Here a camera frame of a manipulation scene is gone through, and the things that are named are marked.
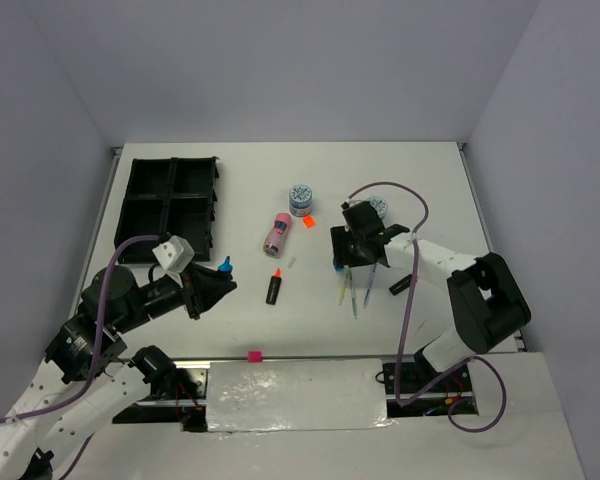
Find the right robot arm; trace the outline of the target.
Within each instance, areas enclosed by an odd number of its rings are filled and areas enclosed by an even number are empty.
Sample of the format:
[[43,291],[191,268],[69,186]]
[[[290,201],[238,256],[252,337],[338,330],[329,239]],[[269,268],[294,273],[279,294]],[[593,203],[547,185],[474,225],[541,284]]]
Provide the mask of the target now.
[[451,372],[471,357],[486,354],[531,320],[531,310],[506,260],[489,252],[478,257],[447,249],[419,237],[419,228],[334,226],[330,229],[337,268],[381,264],[409,269],[403,326],[394,370],[394,395],[400,404],[404,355],[416,285],[425,281],[448,295],[453,325],[413,356],[416,383],[437,391]]

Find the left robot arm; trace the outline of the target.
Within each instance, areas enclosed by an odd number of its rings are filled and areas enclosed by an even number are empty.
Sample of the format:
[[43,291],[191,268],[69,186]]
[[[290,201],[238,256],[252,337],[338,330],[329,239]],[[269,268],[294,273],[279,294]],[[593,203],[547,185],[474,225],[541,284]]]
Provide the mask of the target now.
[[98,333],[104,277],[99,271],[82,292],[76,314],[47,346],[34,378],[0,423],[0,479],[50,479],[72,450],[135,402],[195,397],[185,371],[155,345],[140,348],[107,382],[95,380],[125,351],[123,334],[179,308],[198,319],[236,289],[232,274],[190,264],[179,281],[162,276],[140,286],[130,269],[115,266]]

